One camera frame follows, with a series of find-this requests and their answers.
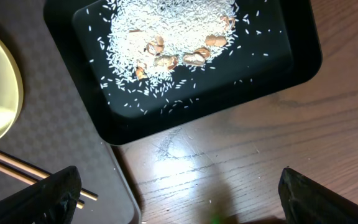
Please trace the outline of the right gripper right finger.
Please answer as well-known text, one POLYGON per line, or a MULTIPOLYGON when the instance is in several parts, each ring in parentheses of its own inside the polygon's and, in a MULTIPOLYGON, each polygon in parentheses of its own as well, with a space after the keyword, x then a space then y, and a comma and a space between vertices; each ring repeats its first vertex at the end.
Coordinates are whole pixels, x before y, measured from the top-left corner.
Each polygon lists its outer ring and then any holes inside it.
POLYGON ((358 205, 303 174, 282 170, 278 194, 287 223, 358 223, 358 205))

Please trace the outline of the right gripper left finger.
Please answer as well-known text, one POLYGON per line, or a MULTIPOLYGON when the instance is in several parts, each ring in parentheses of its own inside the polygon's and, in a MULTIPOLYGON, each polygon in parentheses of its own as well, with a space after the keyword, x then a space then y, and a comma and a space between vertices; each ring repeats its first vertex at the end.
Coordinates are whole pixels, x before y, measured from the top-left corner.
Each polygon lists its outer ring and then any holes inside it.
POLYGON ((75 166, 0 200, 0 223, 70 224, 81 191, 81 177, 75 166))

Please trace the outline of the pile of rice grains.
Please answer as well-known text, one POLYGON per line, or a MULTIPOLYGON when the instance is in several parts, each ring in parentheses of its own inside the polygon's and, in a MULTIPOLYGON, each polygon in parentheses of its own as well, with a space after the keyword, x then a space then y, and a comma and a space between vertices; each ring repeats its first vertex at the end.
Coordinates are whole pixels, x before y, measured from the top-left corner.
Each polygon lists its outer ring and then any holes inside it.
POLYGON ((189 108, 288 60, 278 1, 98 1, 83 16, 106 104, 129 118, 189 108))

